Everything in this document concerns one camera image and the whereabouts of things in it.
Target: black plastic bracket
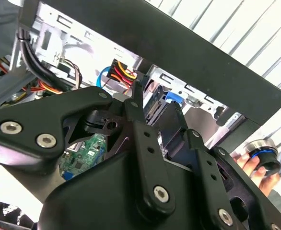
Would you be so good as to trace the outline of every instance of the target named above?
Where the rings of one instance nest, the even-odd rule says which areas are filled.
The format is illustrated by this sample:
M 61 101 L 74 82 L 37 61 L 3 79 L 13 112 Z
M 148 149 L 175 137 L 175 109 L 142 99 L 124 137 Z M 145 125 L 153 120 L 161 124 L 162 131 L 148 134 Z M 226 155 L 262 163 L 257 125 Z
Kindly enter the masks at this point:
M 91 100 L 82 100 L 89 96 Z M 112 96 L 103 89 L 88 87 L 0 109 L 0 126 L 13 121 L 22 127 L 14 135 L 0 129 L 0 163 L 28 172 L 51 172 L 69 145 L 65 135 L 75 129 L 81 115 L 92 110 L 107 110 L 112 101 Z M 39 146 L 36 139 L 41 134 L 51 134 L 56 145 L 52 148 Z
M 192 169 L 196 183 L 196 198 L 199 200 L 200 218 L 206 229 L 244 229 L 236 220 L 226 190 L 222 183 L 215 159 L 205 152 L 202 137 L 193 129 L 184 133 L 188 166 Z M 226 221 L 220 216 L 223 212 Z
M 220 147 L 210 150 L 223 174 L 223 183 L 227 188 L 228 198 L 234 212 L 239 212 L 235 200 L 240 200 L 248 212 L 248 220 L 241 220 L 249 229 L 271 230 L 272 224 L 281 229 L 281 213 L 271 212 L 275 206 L 267 200 L 260 189 L 250 180 L 246 173 L 235 163 L 232 157 Z
M 134 168 L 138 210 L 150 221 L 171 215 L 176 207 L 167 170 L 154 129 L 140 122 L 132 123 L 136 157 Z

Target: orange wire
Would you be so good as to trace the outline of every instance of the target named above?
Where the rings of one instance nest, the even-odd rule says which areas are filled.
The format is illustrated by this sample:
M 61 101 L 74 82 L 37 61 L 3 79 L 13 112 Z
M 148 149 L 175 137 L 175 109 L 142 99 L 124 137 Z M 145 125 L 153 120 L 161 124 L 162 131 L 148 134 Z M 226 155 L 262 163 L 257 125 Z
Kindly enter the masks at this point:
M 8 71 L 4 68 L 4 66 L 0 63 L 0 69 L 4 72 L 4 73 L 8 73 Z M 32 92 L 37 92 L 37 91 L 42 91 L 45 90 L 45 88 L 43 87 L 31 87 L 31 91 Z
M 126 88 L 127 88 L 127 90 L 130 88 L 129 85 L 126 84 L 122 79 L 120 79 L 119 76 L 117 76 L 117 75 L 115 75 L 115 74 L 111 74 L 111 76 L 112 76 L 113 78 L 116 78 L 116 79 L 117 79 L 118 81 L 120 81 L 121 83 L 124 83 L 125 86 L 126 86 Z
M 56 89 L 53 89 L 51 88 L 50 86 L 46 85 L 45 83 L 43 83 L 41 80 L 38 81 L 39 85 L 43 88 L 45 88 L 46 90 L 52 92 L 52 93 L 56 93 L 56 94 L 60 94 L 62 92 L 56 90 Z

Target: yellow wire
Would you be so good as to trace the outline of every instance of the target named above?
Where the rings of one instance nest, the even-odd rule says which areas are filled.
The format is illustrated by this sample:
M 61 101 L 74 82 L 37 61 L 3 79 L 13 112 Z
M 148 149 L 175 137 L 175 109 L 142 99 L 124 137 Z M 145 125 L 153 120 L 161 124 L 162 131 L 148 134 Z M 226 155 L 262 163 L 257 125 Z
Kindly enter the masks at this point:
M 129 78 L 136 79 L 136 77 L 135 77 L 134 75 L 128 74 L 128 73 L 123 69 L 123 67 L 122 67 L 122 65 L 121 65 L 121 63 L 120 63 L 119 61 L 117 61 L 117 63 L 118 63 L 119 68 L 121 69 L 121 71 L 122 71 L 125 75 L 127 75 Z
M 10 65 L 10 63 L 8 62 L 8 60 L 5 57 L 0 58 L 1 61 L 3 61 L 6 65 Z
M 25 96 L 26 96 L 26 92 L 22 93 L 19 97 L 17 97 L 15 100 L 13 100 L 13 102 L 18 102 L 19 100 L 21 100 Z M 8 106 L 8 105 L 10 105 L 10 104 L 9 103 L 5 103 L 5 104 L 1 105 L 1 108 L 5 107 L 5 106 Z
M 26 95 L 26 92 L 24 92 L 23 94 L 21 94 L 19 97 L 17 97 L 14 102 L 19 101 L 20 99 L 22 99 L 24 96 Z
M 43 82 L 41 82 L 41 85 L 45 88 L 45 90 L 48 90 L 49 92 L 55 93 L 55 94 L 60 94 L 60 91 L 54 90 L 52 88 L 50 88 L 49 86 L 47 86 L 46 84 L 44 84 Z

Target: black metal bar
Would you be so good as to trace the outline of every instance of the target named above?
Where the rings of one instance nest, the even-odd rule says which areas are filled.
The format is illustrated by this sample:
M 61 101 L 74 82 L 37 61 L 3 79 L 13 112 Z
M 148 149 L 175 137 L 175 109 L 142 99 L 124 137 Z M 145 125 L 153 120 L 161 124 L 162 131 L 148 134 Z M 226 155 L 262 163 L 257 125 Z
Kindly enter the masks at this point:
M 44 3 L 259 125 L 281 108 L 281 90 L 144 0 Z

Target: human hand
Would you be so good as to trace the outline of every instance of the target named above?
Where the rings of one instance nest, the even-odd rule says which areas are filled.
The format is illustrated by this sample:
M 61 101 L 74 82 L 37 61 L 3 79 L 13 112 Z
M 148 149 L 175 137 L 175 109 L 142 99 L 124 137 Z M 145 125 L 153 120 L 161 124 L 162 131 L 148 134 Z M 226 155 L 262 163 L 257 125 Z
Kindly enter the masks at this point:
M 249 159 L 249 154 L 245 153 L 234 161 L 243 169 L 243 171 L 250 177 L 256 166 L 260 163 L 258 156 Z M 251 180 L 259 187 L 265 196 L 269 196 L 269 193 L 280 180 L 278 173 L 264 178 L 266 169 L 262 166 L 251 176 Z

